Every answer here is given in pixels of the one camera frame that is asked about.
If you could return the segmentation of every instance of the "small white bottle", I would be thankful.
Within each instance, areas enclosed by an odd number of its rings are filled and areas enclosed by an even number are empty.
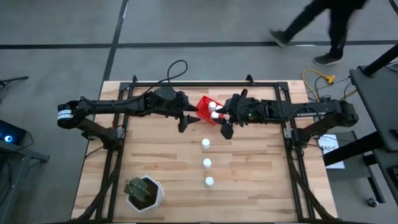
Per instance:
[[[214,179],[212,177],[206,177],[205,179],[205,185],[207,187],[211,187],[214,185]]]
[[[210,140],[209,139],[204,139],[201,141],[201,148],[204,150],[207,150],[210,148]]]
[[[203,168],[210,169],[210,167],[211,167],[211,160],[208,158],[204,159],[203,160]]]
[[[211,113],[211,112],[213,112],[214,110],[216,110],[216,107],[217,107],[217,104],[216,104],[216,102],[210,102],[209,103],[209,112]]]
[[[215,111],[211,112],[211,118],[212,118],[212,119],[217,119],[219,115],[220,115],[220,114],[217,113],[217,112],[215,112]]]

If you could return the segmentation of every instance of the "potted plant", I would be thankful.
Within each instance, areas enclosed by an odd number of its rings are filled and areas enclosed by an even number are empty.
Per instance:
[[[127,194],[127,203],[137,212],[157,208],[164,198],[164,191],[160,182],[154,181],[148,175],[126,180],[124,193]]]

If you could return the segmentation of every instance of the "wooden table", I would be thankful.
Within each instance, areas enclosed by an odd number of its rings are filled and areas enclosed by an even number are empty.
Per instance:
[[[105,82],[101,100],[118,96],[120,82]],[[288,81],[293,103],[307,102],[303,81]],[[136,88],[134,95],[146,88]],[[240,87],[181,87],[191,104],[203,95],[224,103]],[[249,87],[248,97],[275,99],[273,88]],[[112,114],[97,115],[95,121],[111,126]],[[305,127],[311,118],[297,119]],[[114,222],[292,222],[297,221],[293,193],[280,125],[252,124],[235,126],[232,140],[225,140],[220,126],[206,121],[190,124],[184,133],[177,130],[178,121],[155,114],[145,118],[130,118],[126,131],[123,163],[118,184]],[[209,150],[201,149],[201,140],[211,141]],[[93,141],[88,151],[101,146]],[[84,163],[72,218],[78,217],[100,189],[106,151],[90,155]],[[204,171],[202,161],[210,158],[213,165]],[[305,166],[310,188],[320,203],[337,216],[326,169],[320,150],[305,149]],[[124,181],[149,175],[159,181],[165,192],[160,207],[144,213],[135,212],[126,202]],[[204,185],[212,176],[213,187]],[[109,194],[104,204],[108,211]],[[303,193],[300,192],[306,211]]]

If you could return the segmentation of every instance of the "wheel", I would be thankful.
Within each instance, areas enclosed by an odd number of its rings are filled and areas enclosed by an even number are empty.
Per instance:
[[[376,200],[376,198],[369,198],[368,199],[368,205],[372,208],[376,208],[376,206],[379,204],[379,202]]]

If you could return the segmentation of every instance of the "white pot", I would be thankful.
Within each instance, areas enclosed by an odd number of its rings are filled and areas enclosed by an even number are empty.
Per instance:
[[[160,203],[163,201],[163,199],[164,199],[164,191],[163,191],[163,188],[162,188],[162,185],[160,184],[160,182],[155,181],[154,179],[152,179],[152,178],[149,177],[148,175],[145,175],[145,176],[141,177],[141,179],[145,179],[145,178],[148,178],[149,180],[151,180],[153,183],[155,183],[155,184],[157,185],[157,197],[156,197],[156,202],[155,202],[155,204],[153,204],[153,205],[151,205],[151,206],[149,206],[149,207],[147,207],[147,208],[144,208],[144,209],[142,209],[142,210],[139,210],[139,209],[137,209],[137,208],[129,201],[129,195],[127,195],[126,202],[127,202],[129,205],[131,205],[131,207],[132,207],[133,209],[135,209],[137,212],[144,212],[144,211],[149,210],[149,209],[157,208],[157,207],[159,206],[159,204],[160,204]]]

